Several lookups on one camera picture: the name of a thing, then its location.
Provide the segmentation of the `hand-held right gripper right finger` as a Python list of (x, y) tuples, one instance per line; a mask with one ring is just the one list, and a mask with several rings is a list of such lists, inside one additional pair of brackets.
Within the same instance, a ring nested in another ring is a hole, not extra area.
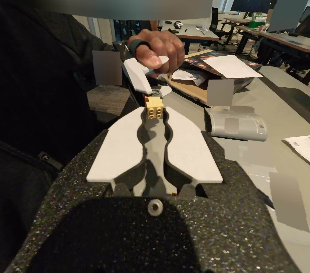
[(199, 127), (171, 107), (164, 109), (164, 176), (172, 185), (222, 183)]

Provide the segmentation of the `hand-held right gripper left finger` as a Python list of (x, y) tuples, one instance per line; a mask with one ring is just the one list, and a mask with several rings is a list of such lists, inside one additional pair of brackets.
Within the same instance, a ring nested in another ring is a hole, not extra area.
[(139, 107), (115, 122), (87, 175), (88, 182), (124, 183), (135, 187), (145, 176), (146, 148), (142, 140), (146, 108)]

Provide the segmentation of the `small yellow studded brick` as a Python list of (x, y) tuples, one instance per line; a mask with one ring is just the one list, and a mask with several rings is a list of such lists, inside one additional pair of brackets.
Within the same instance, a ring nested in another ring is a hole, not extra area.
[(148, 119), (159, 119), (163, 113), (163, 102), (160, 97), (149, 96), (149, 101), (145, 103)]

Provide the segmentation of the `grey-topped office desk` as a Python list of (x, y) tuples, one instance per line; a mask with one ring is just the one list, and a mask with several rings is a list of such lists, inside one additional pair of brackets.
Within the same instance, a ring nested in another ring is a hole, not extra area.
[(197, 30), (197, 27), (195, 24), (189, 24), (189, 23), (184, 23), (181, 29), (176, 29), (173, 24), (162, 24), (162, 29), (161, 31), (167, 31), (167, 30), (176, 30), (178, 33), (176, 36), (178, 38), (182, 39), (197, 39), (197, 40), (202, 40), (202, 41), (218, 41), (219, 37), (215, 35), (211, 31), (200, 31)]

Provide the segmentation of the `long wooden office desk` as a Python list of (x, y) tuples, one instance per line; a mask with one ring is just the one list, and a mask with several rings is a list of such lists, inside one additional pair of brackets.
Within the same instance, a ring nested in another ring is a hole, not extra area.
[(253, 28), (247, 27), (250, 23), (249, 19), (224, 17), (224, 20), (225, 21), (222, 22), (222, 30), (225, 24), (231, 26), (231, 30), (225, 44), (229, 43), (235, 28), (238, 30), (238, 33), (242, 34), (242, 39), (238, 45), (236, 54), (242, 54), (245, 45), (249, 39), (258, 40), (259, 37), (264, 37), (266, 39), (294, 48), (301, 52), (310, 53), (309, 38), (303, 36), (293, 37), (289, 36), (288, 34), (272, 34), (264, 31), (257, 31)]

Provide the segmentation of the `person's left hand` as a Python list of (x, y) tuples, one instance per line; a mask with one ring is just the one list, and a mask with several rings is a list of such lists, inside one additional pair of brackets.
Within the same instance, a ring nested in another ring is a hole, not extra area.
[(157, 78), (159, 74), (173, 73), (184, 62), (185, 50), (183, 42), (169, 31), (142, 30), (139, 34), (129, 38), (127, 46), (132, 41), (141, 39), (147, 41), (146, 45), (137, 47), (135, 57), (145, 67), (154, 69), (149, 78)]

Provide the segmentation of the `printed cardboard box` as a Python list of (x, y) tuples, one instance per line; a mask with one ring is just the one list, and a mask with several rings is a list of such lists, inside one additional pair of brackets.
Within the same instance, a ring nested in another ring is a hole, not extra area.
[[(208, 81), (209, 80), (228, 80), (228, 78), (225, 78), (222, 74), (220, 74), (214, 68), (209, 66), (207, 63), (205, 63), (204, 60), (211, 58), (211, 57), (219, 57), (219, 56), (226, 56), (226, 55), (230, 55), (230, 54), (216, 52), (212, 50), (206, 50), (201, 53), (197, 53), (195, 55), (192, 54), (188, 57), (185, 57), (184, 62), (179, 69), (202, 71), (202, 72), (206, 72), (209, 75), (207, 80), (202, 82), (199, 86), (197, 86), (194, 81), (173, 80), (172, 74), (163, 76), (162, 80), (165, 81), (170, 87), (180, 91), (184, 95), (191, 97), (195, 101), (198, 101), (204, 105), (207, 105)], [(252, 69), (254, 69), (256, 72), (259, 72), (261, 70), (261, 67), (262, 67), (261, 64), (250, 62), (242, 58), (239, 58), (239, 59), (242, 62), (246, 63), (248, 66), (250, 66)], [(233, 84), (233, 93), (235, 94), (239, 92), (241, 89), (245, 88), (250, 83), (252, 83), (253, 80), (254, 78), (235, 78), (234, 84)]]

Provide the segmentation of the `grey instruction booklet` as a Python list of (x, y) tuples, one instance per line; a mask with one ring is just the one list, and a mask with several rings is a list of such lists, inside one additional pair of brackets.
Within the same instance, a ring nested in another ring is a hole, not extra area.
[(214, 106), (205, 108), (206, 132), (219, 138), (264, 142), (265, 122), (250, 106)]

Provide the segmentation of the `white paper sheet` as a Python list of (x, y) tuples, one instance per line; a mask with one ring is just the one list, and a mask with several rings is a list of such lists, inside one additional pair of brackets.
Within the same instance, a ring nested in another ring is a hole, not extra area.
[(211, 57), (204, 62), (228, 79), (263, 77), (234, 55)]

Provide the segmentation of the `black office chair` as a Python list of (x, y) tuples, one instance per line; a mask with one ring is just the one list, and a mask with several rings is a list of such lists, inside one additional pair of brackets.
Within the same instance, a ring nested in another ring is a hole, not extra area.
[(219, 40), (222, 39), (227, 33), (223, 30), (217, 29), (218, 23), (221, 21), (218, 19), (218, 8), (212, 7), (211, 11), (211, 24), (209, 30), (219, 37)]

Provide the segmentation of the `green box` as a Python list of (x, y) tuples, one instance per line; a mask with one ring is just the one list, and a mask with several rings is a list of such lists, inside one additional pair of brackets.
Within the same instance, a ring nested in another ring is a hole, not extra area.
[(266, 17), (262, 12), (252, 13), (249, 28), (257, 28), (259, 26), (264, 26), (266, 24)]

